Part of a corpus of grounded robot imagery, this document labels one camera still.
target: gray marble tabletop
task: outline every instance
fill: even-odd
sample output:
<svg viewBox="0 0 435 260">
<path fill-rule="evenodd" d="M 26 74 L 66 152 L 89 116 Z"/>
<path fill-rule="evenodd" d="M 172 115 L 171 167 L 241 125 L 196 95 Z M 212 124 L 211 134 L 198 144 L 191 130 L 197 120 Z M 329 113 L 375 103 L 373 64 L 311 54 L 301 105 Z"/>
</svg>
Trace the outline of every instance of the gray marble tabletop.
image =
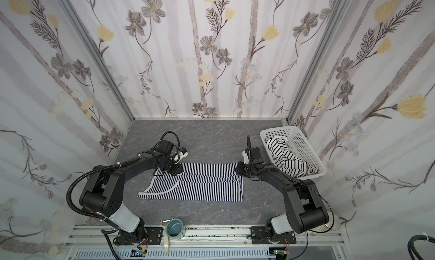
<svg viewBox="0 0 435 260">
<path fill-rule="evenodd" d="M 160 136 L 171 130 L 177 133 L 181 146 L 188 150 L 184 163 L 236 163 L 242 160 L 246 136 L 252 147 L 267 154 L 260 131 L 282 126 L 280 120 L 135 120 L 128 132 L 118 161 L 125 161 L 138 152 L 151 148 Z M 150 184 L 153 170 L 131 179 L 124 187 L 124 204 L 146 225 L 177 217 L 185 224 L 264 224 L 267 219 L 285 212 L 283 196 L 266 182 L 243 179 L 242 202 L 138 199 L 138 192 Z M 87 225 L 106 225 L 89 219 Z"/>
</svg>

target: perforated basket side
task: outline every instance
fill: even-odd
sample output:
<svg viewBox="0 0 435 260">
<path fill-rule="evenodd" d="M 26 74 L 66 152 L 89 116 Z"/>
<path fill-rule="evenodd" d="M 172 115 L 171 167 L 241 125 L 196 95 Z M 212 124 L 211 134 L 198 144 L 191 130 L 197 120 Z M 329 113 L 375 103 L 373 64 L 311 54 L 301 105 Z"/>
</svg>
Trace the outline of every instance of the perforated basket side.
<svg viewBox="0 0 435 260">
<path fill-rule="evenodd" d="M 271 162 L 274 162 L 272 154 L 266 146 L 266 142 L 269 138 L 273 136 L 285 136 L 288 138 L 286 146 L 293 152 L 296 156 L 306 161 L 309 166 L 313 166 L 319 169 L 318 174 L 313 174 L 310 176 L 301 177 L 299 179 L 314 179 L 326 174 L 326 167 L 322 163 L 321 159 L 314 151 L 314 148 L 309 143 L 308 139 L 304 136 L 302 131 L 295 126 L 277 127 L 266 129 L 260 132 L 260 137 L 263 141 L 263 146 L 266 149 L 266 153 L 269 156 Z"/>
</svg>

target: metal corner post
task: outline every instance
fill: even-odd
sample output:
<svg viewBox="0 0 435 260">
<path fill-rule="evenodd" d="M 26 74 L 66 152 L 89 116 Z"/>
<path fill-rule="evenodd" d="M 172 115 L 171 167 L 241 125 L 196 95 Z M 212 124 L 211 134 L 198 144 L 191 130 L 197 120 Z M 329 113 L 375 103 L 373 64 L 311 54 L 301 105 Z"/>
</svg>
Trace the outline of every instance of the metal corner post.
<svg viewBox="0 0 435 260">
<path fill-rule="evenodd" d="M 337 5 L 335 6 L 334 10 L 332 11 L 331 18 L 329 20 L 329 23 L 326 26 L 326 30 L 324 31 L 324 33 L 322 35 L 322 39 L 320 40 L 320 43 L 319 43 L 317 50 L 313 56 L 313 59 L 311 60 L 309 68 L 308 68 L 308 70 L 304 76 L 304 79 L 302 80 L 302 83 L 299 87 L 299 91 L 297 92 L 296 98 L 293 101 L 293 104 L 290 108 L 290 112 L 288 113 L 288 116 L 286 118 L 286 121 L 289 125 L 290 125 L 290 121 L 295 117 L 296 110 L 298 109 L 299 105 L 302 102 L 304 95 L 307 92 L 308 86 L 310 85 L 320 62 L 322 61 L 322 58 L 325 55 L 326 50 L 328 49 L 328 46 L 332 40 L 332 37 L 333 37 L 335 31 L 337 30 L 338 25 L 340 24 L 340 21 L 344 15 L 350 1 L 351 0 L 338 0 Z"/>
<path fill-rule="evenodd" d="M 92 38 L 86 31 L 84 24 L 78 17 L 71 1 L 70 0 L 57 0 L 57 1 L 61 6 L 62 10 L 64 11 L 64 13 L 67 15 L 69 21 L 73 24 L 73 27 L 76 30 L 76 33 L 79 35 L 79 39 L 83 42 L 84 47 L 89 52 L 95 64 L 97 65 L 98 69 L 103 74 L 103 77 L 105 78 L 107 85 L 111 89 L 112 93 L 115 95 L 115 98 L 117 99 L 122 110 L 124 110 L 124 112 L 127 114 L 130 121 L 133 121 L 134 120 L 133 113 L 131 112 L 130 108 L 125 102 L 125 99 L 121 94 L 121 92 L 119 91 L 118 87 L 116 86 L 114 79 L 112 78 L 109 70 L 104 64 L 103 58 L 101 57 L 100 53 L 97 51 L 97 48 L 95 47 L 94 42 L 92 41 Z"/>
</svg>

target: wallpapered wall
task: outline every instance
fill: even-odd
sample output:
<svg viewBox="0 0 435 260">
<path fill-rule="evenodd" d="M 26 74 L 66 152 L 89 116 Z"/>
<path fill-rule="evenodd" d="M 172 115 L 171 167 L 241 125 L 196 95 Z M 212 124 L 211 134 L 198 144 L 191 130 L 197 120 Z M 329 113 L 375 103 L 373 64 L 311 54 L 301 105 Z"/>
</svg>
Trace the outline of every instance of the wallpapered wall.
<svg viewBox="0 0 435 260">
<path fill-rule="evenodd" d="M 407 260 L 412 235 L 435 235 L 434 2 L 353 0 L 292 121 L 354 260 Z"/>
<path fill-rule="evenodd" d="M 286 117 L 337 0 L 70 0 L 133 114 Z"/>
<path fill-rule="evenodd" d="M 57 259 L 85 219 L 67 188 L 130 122 L 57 0 L 0 0 L 0 21 L 0 258 Z"/>
</svg>

